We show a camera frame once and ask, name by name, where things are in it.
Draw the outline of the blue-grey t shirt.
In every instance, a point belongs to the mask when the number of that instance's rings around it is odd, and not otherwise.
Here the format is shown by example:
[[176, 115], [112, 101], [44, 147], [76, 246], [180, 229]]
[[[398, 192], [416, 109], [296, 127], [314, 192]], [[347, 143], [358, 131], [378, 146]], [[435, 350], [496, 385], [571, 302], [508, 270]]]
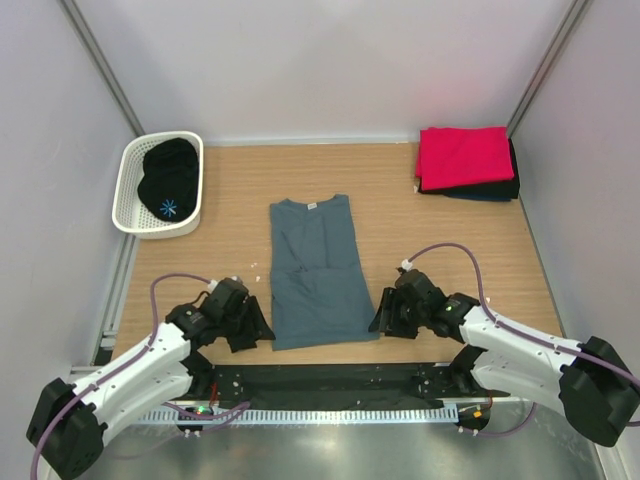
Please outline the blue-grey t shirt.
[[270, 206], [275, 351], [368, 342], [375, 309], [362, 271], [349, 197]]

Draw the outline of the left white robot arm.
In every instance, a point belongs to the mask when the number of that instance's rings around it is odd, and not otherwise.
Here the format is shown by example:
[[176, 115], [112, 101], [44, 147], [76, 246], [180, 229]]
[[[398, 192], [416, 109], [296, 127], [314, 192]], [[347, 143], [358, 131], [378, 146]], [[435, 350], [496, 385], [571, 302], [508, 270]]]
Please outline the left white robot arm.
[[215, 368], [201, 348], [217, 339], [231, 351], [273, 340], [257, 298], [236, 277], [207, 282], [195, 301], [152, 316], [151, 333], [95, 372], [42, 390], [26, 437], [34, 446], [29, 476], [46, 462], [61, 479], [76, 479], [122, 430], [160, 405], [214, 390]]

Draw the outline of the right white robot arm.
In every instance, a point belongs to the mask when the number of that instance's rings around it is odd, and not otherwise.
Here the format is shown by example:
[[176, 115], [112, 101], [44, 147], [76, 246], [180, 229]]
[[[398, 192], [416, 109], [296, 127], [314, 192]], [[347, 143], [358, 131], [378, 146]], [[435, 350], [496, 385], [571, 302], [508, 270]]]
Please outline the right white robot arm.
[[546, 334], [471, 296], [445, 295], [418, 270], [402, 271], [384, 289], [369, 329], [414, 339], [422, 327], [462, 344], [449, 365], [451, 384], [462, 395], [484, 390], [527, 399], [604, 447], [616, 445], [639, 407], [639, 387], [608, 342]]

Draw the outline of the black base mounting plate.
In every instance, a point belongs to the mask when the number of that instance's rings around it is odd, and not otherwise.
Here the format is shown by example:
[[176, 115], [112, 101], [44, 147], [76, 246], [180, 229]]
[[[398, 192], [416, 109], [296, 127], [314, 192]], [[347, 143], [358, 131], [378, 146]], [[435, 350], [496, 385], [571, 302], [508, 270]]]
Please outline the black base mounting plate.
[[446, 364], [218, 365], [186, 398], [254, 410], [397, 411], [437, 409], [446, 399], [488, 392]]

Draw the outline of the folded navy t shirt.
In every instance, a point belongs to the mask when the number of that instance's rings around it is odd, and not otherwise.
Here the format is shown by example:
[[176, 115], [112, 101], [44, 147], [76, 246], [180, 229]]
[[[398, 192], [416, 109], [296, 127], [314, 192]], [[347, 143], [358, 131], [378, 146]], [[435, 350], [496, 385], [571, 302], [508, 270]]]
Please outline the folded navy t shirt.
[[445, 194], [445, 197], [460, 200], [469, 201], [482, 201], [482, 202], [495, 202], [495, 203], [507, 203], [511, 202], [511, 198], [504, 197], [491, 197], [491, 196], [478, 196], [478, 195], [458, 195], [458, 194]]

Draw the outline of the black t shirt in basket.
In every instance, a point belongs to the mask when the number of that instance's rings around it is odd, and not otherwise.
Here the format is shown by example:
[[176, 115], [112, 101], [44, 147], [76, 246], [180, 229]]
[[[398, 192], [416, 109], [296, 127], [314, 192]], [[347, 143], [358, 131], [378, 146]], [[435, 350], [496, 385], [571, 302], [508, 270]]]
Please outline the black t shirt in basket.
[[137, 193], [159, 220], [177, 223], [187, 219], [196, 207], [198, 185], [198, 152], [189, 141], [173, 138], [145, 153]]

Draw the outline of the folded red t shirt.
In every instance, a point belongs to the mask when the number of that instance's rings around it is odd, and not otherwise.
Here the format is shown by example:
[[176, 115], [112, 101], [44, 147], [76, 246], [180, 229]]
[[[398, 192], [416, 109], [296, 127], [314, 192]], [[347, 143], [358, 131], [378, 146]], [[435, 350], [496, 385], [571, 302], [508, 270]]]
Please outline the folded red t shirt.
[[507, 128], [421, 130], [416, 176], [427, 191], [513, 180]]

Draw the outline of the white perforated plastic basket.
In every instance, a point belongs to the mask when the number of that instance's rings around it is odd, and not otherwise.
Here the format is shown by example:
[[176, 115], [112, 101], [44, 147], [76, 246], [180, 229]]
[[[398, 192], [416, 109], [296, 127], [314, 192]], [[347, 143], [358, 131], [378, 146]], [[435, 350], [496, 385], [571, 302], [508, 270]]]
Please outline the white perforated plastic basket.
[[136, 138], [125, 148], [112, 221], [141, 239], [187, 235], [200, 222], [204, 150], [200, 136], [170, 131]]

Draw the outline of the folded black t shirt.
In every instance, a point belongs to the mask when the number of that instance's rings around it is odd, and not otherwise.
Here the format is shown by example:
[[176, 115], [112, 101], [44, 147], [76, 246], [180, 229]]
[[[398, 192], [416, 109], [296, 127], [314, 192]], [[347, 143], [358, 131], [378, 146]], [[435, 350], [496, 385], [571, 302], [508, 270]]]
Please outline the folded black t shirt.
[[518, 171], [516, 151], [511, 139], [508, 140], [509, 153], [511, 159], [511, 166], [514, 172], [514, 177], [511, 180], [502, 180], [496, 182], [485, 182], [474, 185], [464, 185], [457, 187], [450, 187], [445, 189], [427, 190], [423, 187], [422, 179], [418, 182], [418, 192], [426, 195], [443, 195], [445, 194], [458, 194], [458, 195], [478, 195], [478, 196], [491, 196], [491, 197], [504, 197], [515, 200], [519, 197], [520, 192], [520, 175]]

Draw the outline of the aluminium frame rail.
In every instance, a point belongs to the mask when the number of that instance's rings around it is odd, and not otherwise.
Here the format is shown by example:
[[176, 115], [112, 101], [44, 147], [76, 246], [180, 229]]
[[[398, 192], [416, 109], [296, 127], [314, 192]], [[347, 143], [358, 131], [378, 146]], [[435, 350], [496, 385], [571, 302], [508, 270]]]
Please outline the aluminium frame rail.
[[116, 340], [116, 330], [103, 330], [85, 340], [80, 347], [80, 362], [71, 366], [69, 376], [93, 373], [108, 364], [112, 360]]

